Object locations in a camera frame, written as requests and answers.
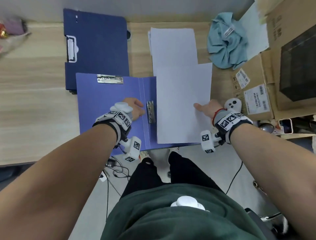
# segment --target black pants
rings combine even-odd
[[[190,159],[184,158],[176,152],[172,152],[168,161],[170,164],[171,184],[188,183],[222,191],[219,186]],[[150,158],[144,158],[132,174],[121,198],[139,190],[147,190],[166,184],[170,183],[163,183],[161,181],[153,161]]]

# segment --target blue folder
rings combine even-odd
[[[64,35],[67,90],[76,92],[78,72],[129,76],[127,25],[123,17],[64,9]]]
[[[76,80],[80,133],[90,129],[97,117],[108,113],[111,106],[125,97],[137,98],[144,106],[148,101],[153,101],[156,109],[156,77],[123,77],[123,84],[111,84],[99,83],[96,74],[77,73]],[[158,144],[157,125],[149,123],[147,111],[132,123],[128,137],[132,136],[137,136],[142,141],[141,151],[192,145]],[[119,148],[114,149],[112,154],[122,154],[122,151]]]

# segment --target desk surface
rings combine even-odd
[[[208,22],[128,23],[130,76],[153,75],[147,32],[193,28],[198,63],[210,62]],[[35,162],[79,134],[76,95],[65,90],[66,45],[62,23],[33,23],[24,44],[0,59],[0,165]],[[213,67],[211,97],[232,97],[229,70]]]

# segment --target forearm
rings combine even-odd
[[[302,236],[315,236],[309,223],[316,220],[316,156],[250,124],[237,127],[230,140],[253,177]]]
[[[111,127],[97,125],[44,156],[8,185],[0,192],[2,235],[14,238],[23,232],[24,239],[68,239],[115,142]]]

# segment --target blue cloth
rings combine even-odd
[[[233,31],[225,36],[232,27]],[[242,25],[233,19],[233,13],[223,12],[213,19],[207,37],[207,50],[211,61],[219,68],[237,69],[247,61],[246,47],[248,39]]]

